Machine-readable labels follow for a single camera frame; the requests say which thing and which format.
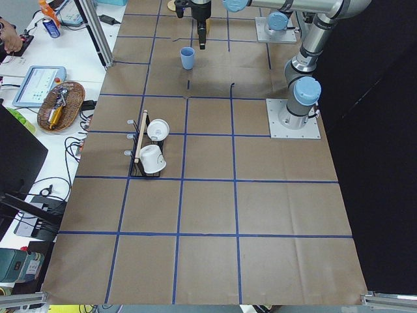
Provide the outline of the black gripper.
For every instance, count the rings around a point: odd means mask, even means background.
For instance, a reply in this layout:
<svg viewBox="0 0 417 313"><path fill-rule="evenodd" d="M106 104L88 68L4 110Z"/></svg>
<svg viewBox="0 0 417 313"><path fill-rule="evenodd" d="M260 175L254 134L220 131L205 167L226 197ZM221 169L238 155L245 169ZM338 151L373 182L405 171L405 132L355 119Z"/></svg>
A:
<svg viewBox="0 0 417 313"><path fill-rule="evenodd" d="M211 0L191 0L190 8L192 18L197 20L197 34L199 40L199 49L206 49L207 42L207 22L211 17Z"/></svg>

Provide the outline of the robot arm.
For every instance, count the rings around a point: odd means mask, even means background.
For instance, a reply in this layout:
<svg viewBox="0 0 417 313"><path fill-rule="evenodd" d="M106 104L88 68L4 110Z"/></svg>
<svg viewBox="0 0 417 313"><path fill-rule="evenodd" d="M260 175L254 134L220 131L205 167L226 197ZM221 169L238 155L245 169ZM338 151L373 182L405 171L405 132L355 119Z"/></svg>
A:
<svg viewBox="0 0 417 313"><path fill-rule="evenodd" d="M190 8L192 18L197 21L199 48L206 48L208 26L211 17L211 1L175 1L178 18L182 18L185 8ZM266 17L255 18L257 41L262 43L295 44L297 42L295 29L289 10L284 8L271 9Z"/></svg>
<svg viewBox="0 0 417 313"><path fill-rule="evenodd" d="M321 85L311 75L317 59L340 19L363 12L370 1L224 1L231 12L246 7L277 8L284 12L314 12L313 24L304 36L299 52L285 65L285 78L289 94L286 105L278 114L279 122L286 128L298 130L308 122L309 112L321 95Z"/></svg>

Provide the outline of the person's hand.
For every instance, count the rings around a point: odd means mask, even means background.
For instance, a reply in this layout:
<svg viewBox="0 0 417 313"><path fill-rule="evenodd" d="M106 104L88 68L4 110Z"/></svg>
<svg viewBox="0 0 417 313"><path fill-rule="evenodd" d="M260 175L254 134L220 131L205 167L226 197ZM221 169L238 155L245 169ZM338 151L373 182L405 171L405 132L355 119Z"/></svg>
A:
<svg viewBox="0 0 417 313"><path fill-rule="evenodd" d="M23 46L15 27L3 18L1 18L1 40L7 53L18 52Z"/></svg>

